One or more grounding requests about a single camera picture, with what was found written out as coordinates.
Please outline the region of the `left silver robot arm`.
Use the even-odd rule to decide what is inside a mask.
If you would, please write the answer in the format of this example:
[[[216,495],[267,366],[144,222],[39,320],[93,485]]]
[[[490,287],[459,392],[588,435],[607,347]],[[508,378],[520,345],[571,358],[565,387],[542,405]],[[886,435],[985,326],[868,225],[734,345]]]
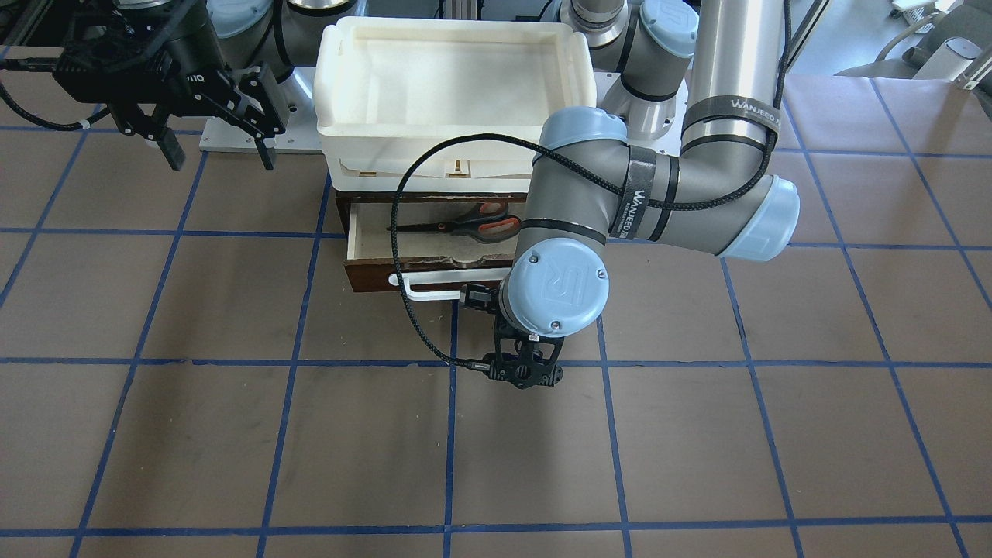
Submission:
[[[495,349],[460,365],[517,388],[556,384],[563,340],[602,313],[609,238],[766,261],[800,211],[794,185],[766,173],[787,1],[567,1],[560,18],[619,77],[598,108],[546,120],[511,270],[462,295],[494,315]]]

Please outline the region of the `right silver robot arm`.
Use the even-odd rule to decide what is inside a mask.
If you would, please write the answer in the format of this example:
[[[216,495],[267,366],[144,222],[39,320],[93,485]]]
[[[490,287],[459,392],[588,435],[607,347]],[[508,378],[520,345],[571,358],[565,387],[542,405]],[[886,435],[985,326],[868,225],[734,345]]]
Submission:
[[[263,166],[293,133],[315,131],[313,70],[323,30],[365,16],[365,1],[85,1],[54,80],[100,103],[117,130],[184,165],[171,117],[238,129]]]

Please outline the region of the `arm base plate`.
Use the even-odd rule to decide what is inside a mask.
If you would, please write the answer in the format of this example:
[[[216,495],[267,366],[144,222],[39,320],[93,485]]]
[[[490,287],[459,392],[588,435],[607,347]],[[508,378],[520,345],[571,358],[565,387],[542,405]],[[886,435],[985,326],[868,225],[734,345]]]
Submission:
[[[658,107],[647,105],[641,100],[635,100],[629,106],[631,113],[624,120],[631,144],[650,148],[659,154],[680,155],[690,77],[691,71],[688,70],[681,79],[677,94]]]
[[[273,139],[266,139],[267,146],[277,154],[320,154],[318,117],[313,107],[314,67],[296,67],[293,74],[280,84],[288,102],[287,131]],[[206,120],[199,141],[205,152],[255,153],[253,138],[219,118]]]

